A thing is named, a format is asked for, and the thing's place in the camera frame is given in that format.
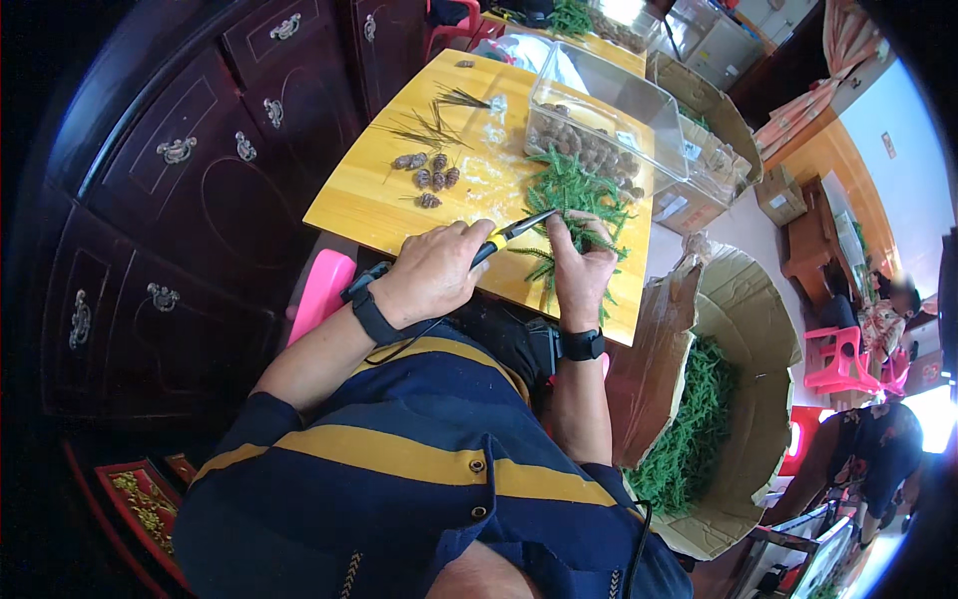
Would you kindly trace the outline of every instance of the black smartwatch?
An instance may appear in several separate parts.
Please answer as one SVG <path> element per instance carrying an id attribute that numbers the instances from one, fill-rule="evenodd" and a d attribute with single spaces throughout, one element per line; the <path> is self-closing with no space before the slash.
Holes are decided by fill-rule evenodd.
<path id="1" fill-rule="evenodd" d="M 379 311 L 376 300 L 366 285 L 353 291 L 353 314 L 376 345 L 389 345 L 401 340 L 399 331 L 394 329 Z"/>
<path id="2" fill-rule="evenodd" d="M 593 329 L 585 333 L 563 331 L 559 334 L 559 340 L 562 343 L 561 357 L 568 357 L 574 362 L 595 359 L 605 351 L 605 337 L 602 336 L 602 329 L 598 331 Z"/>

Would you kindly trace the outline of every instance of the woman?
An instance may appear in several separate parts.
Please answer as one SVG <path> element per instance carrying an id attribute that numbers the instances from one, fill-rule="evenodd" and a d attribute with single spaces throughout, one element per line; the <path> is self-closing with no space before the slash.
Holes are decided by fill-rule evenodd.
<path id="1" fill-rule="evenodd" d="M 831 488 L 860 495 L 866 510 L 861 541 L 878 531 L 895 491 L 922 461 L 922 426 L 908 406 L 882 403 L 838 412 L 822 423 L 795 478 L 762 525 L 770 526 L 806 511 Z"/>

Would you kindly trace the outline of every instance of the cabinet handle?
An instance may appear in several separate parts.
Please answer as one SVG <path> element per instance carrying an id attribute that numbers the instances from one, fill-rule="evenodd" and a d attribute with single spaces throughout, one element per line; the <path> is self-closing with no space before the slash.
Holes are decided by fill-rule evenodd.
<path id="1" fill-rule="evenodd" d="M 269 36 L 273 39 L 279 39 L 280 41 L 289 39 L 293 34 L 299 31 L 300 18 L 300 14 L 298 12 L 290 16 L 287 20 L 283 21 L 279 27 L 274 27 L 269 32 Z"/>
<path id="2" fill-rule="evenodd" d="M 166 142 L 156 147 L 156 153 L 163 154 L 167 164 L 179 164 L 190 157 L 190 151 L 196 147 L 196 138 L 187 137 L 186 141 L 177 139 L 171 144 Z"/>
<path id="3" fill-rule="evenodd" d="M 283 105 L 280 101 L 266 98 L 262 101 L 262 106 L 266 109 L 266 117 L 273 124 L 273 128 L 280 128 L 280 124 L 283 122 Z"/>
<path id="4" fill-rule="evenodd" d="M 246 139 L 242 131 L 237 131 L 237 154 L 243 162 L 250 162 L 256 158 L 256 148 L 253 148 L 253 144 Z"/>
<path id="5" fill-rule="evenodd" d="M 70 319 L 73 328 L 70 329 L 70 349 L 76 350 L 78 345 L 86 343 L 86 337 L 90 333 L 90 307 L 83 300 L 86 299 L 86 291 L 83 289 L 77 291 L 77 299 L 73 303 L 73 317 Z"/>
<path id="6" fill-rule="evenodd" d="M 160 287 L 155 283 L 147 285 L 147 293 L 153 296 L 153 307 L 160 312 L 169 312 L 176 308 L 179 293 L 168 288 Z"/>
<path id="7" fill-rule="evenodd" d="M 362 26 L 362 33 L 369 43 L 373 43 L 373 40 L 376 39 L 376 20 L 371 14 L 366 15 L 366 24 Z"/>

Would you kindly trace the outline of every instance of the cardboard box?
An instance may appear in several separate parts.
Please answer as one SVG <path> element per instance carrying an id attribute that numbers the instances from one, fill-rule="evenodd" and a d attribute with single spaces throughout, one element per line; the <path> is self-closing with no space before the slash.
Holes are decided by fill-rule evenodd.
<path id="1" fill-rule="evenodd" d="M 759 504 L 791 441 L 790 368 L 802 352 L 782 297 L 754 259 L 701 234 L 690 242 L 705 249 L 646 285 L 632 347 L 616 352 L 605 387 L 612 459 L 635 468 L 675 418 L 695 335 L 714 336 L 741 369 L 731 435 L 708 492 L 683 518 L 652 517 L 652 530 L 671 549 L 712 560 L 762 518 Z"/>
<path id="2" fill-rule="evenodd" d="M 785 167 L 772 167 L 765 179 L 755 187 L 755 198 L 772 222 L 784 227 L 809 211 L 802 197 L 802 188 Z"/>
<path id="3" fill-rule="evenodd" d="M 652 219 L 681 235 L 701 230 L 743 191 L 762 180 L 763 163 L 751 129 L 724 93 L 667 55 L 649 56 L 646 79 L 672 94 L 711 133 L 680 118 L 690 179 L 652 198 Z"/>

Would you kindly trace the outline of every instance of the curtain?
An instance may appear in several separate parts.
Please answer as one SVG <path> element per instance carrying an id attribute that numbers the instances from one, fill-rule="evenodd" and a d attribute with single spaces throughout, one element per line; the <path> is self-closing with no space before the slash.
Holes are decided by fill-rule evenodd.
<path id="1" fill-rule="evenodd" d="M 771 112 L 771 120 L 755 133 L 762 159 L 767 160 L 814 121 L 832 101 L 838 85 L 861 61 L 876 53 L 880 42 L 875 23 L 858 4 L 826 0 L 823 44 L 832 76 L 817 81 L 811 91 Z"/>

